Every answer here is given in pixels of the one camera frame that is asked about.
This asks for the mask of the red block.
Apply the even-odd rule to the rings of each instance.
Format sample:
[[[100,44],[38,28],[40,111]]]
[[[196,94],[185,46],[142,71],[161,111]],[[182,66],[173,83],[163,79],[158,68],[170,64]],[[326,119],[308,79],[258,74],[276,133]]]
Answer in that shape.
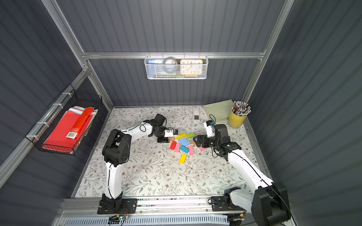
[[[176,141],[172,141],[172,142],[171,142],[171,145],[170,145],[170,149],[171,149],[171,150],[174,150],[175,147],[176,147],[176,145],[177,145],[177,142],[176,142]]]

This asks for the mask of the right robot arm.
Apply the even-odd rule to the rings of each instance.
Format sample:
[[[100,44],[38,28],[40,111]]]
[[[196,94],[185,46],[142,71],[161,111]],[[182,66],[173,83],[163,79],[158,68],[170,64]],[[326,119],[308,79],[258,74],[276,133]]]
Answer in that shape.
[[[231,141],[226,125],[208,120],[204,127],[206,134],[193,138],[197,147],[211,148],[217,156],[224,158],[251,189],[249,195],[244,194],[240,187],[226,189],[222,206],[250,212],[259,226],[275,226],[290,220],[292,213],[285,186],[275,183],[247,158],[241,146]]]

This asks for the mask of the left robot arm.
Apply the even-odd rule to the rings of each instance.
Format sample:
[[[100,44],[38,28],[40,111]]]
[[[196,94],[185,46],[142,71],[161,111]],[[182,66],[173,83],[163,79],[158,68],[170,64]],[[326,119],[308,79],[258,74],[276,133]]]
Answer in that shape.
[[[122,196],[123,165],[129,161],[131,143],[145,136],[168,140],[165,130],[166,118],[157,114],[154,119],[144,120],[129,129],[113,129],[103,147],[102,155],[107,168],[107,183],[104,195],[110,199]]]

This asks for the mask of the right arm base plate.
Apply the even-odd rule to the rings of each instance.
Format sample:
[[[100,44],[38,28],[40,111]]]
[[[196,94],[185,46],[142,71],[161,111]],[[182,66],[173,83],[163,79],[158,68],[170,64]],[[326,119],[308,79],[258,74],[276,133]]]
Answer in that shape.
[[[224,196],[212,196],[208,203],[212,206],[213,211],[244,211],[243,208],[231,203],[228,198]]]

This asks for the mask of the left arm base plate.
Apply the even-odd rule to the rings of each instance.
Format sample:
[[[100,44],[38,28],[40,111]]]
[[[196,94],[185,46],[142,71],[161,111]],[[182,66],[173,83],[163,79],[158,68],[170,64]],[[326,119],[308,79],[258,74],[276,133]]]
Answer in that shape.
[[[134,214],[137,208],[137,199],[109,199],[108,197],[103,198],[99,202],[97,214]]]

